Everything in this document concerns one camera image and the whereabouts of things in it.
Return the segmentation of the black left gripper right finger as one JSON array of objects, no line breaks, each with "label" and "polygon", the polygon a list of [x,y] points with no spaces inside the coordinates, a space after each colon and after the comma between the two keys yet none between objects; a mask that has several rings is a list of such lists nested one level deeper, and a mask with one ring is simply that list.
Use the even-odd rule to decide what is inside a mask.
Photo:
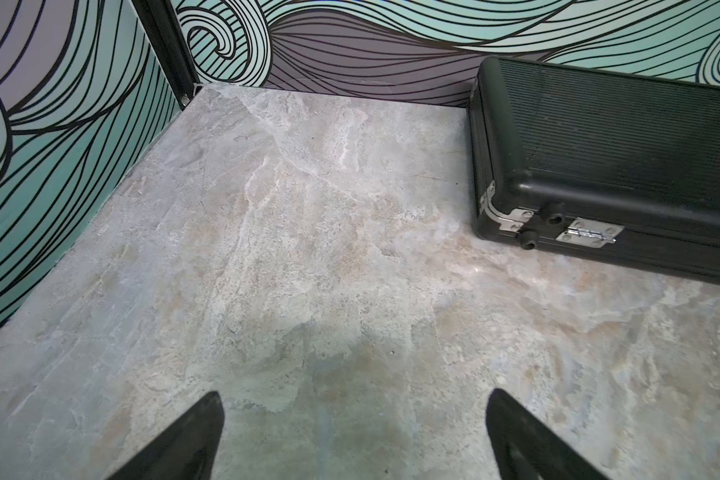
[{"label": "black left gripper right finger", "polygon": [[485,425],[502,479],[606,479],[503,389],[491,392]]}]

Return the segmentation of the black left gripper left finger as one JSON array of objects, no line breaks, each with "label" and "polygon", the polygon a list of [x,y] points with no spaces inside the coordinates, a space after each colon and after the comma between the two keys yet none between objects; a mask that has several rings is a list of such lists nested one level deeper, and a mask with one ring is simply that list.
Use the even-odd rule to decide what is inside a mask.
[{"label": "black left gripper left finger", "polygon": [[206,393],[109,479],[210,479],[224,419],[219,393]]}]

